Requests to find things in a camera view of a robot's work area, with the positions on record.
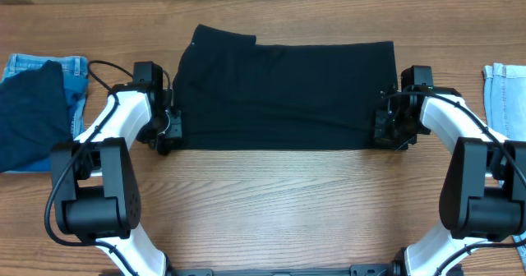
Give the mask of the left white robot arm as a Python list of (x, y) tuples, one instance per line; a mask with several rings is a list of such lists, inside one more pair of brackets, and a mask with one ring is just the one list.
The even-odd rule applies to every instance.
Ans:
[(48, 236), (73, 235), (73, 246), (102, 250), (123, 275), (173, 275), (170, 259), (141, 226), (141, 196), (129, 149), (136, 137), (152, 139), (153, 119), (163, 114), (167, 91), (157, 83), (115, 85), (92, 126), (50, 155), (53, 189), (44, 211)]

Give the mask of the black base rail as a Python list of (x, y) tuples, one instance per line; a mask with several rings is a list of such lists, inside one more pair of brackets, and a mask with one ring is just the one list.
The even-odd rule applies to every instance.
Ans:
[(169, 276), (403, 276), (400, 263), (352, 264), (336, 269), (245, 269), (214, 271), (212, 269), (169, 269)]

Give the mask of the folded navy blue garment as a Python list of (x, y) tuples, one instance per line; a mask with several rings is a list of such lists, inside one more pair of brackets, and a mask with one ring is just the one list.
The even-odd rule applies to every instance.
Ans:
[(49, 163), (57, 143), (72, 138), (62, 66), (47, 61), (1, 83), (1, 171)]

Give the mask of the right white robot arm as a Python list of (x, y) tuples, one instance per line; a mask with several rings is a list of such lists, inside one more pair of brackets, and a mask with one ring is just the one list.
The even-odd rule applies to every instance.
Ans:
[(399, 252), (391, 275), (460, 274), (459, 263), (474, 251), (525, 243), (506, 242), (525, 231), (525, 144), (494, 132), (454, 89), (409, 85), (381, 93), (374, 132), (379, 146), (404, 150), (430, 133), (451, 154), (440, 220)]

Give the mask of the light blue denim garment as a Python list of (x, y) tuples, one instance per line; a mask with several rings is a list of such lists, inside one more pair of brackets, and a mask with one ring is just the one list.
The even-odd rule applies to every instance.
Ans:
[(525, 66), (493, 63), (483, 68), (488, 126), (510, 140), (525, 141)]

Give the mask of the folded blue denim jeans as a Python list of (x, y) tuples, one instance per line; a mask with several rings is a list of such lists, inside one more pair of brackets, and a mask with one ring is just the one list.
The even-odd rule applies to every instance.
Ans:
[[(71, 119), (72, 139), (84, 131), (84, 107), (88, 89), (87, 79), (87, 59), (81, 56), (69, 57), (39, 57), (28, 54), (12, 54), (4, 69), (1, 83), (7, 78), (28, 70), (35, 70), (42, 67), (47, 61), (58, 62), (62, 66), (63, 85), (69, 108), (69, 118)], [(50, 162), (34, 164), (21, 168), (17, 171), (8, 172), (30, 172), (39, 173), (50, 170)]]

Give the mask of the black t-shirt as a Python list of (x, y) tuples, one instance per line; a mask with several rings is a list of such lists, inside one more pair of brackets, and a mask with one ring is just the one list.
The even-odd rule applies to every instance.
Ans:
[(366, 150), (398, 82), (390, 41), (260, 45), (196, 27), (173, 83), (183, 150)]

